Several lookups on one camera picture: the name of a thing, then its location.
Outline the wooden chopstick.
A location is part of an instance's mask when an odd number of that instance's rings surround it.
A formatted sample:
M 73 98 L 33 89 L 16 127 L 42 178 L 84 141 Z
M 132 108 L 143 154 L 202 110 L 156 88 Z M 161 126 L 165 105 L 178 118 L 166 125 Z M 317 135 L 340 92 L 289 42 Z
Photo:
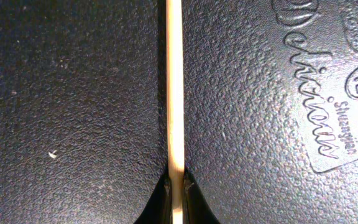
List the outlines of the wooden chopstick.
M 167 146 L 172 183 L 172 223 L 183 224 L 185 172 L 183 28 L 181 0 L 166 1 L 167 40 Z

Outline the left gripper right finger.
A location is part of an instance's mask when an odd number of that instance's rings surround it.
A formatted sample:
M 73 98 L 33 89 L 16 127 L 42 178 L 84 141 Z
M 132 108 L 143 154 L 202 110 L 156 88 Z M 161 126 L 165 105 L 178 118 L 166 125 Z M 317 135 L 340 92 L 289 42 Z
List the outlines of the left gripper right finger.
M 220 224 L 188 169 L 185 169 L 183 176 L 183 222 L 185 224 Z

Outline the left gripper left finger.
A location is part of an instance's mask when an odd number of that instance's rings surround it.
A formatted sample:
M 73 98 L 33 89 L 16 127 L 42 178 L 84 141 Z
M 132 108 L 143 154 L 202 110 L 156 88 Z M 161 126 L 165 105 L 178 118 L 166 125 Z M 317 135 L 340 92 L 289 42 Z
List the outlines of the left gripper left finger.
M 161 175 L 143 212 L 134 224 L 172 223 L 172 184 L 167 173 Z

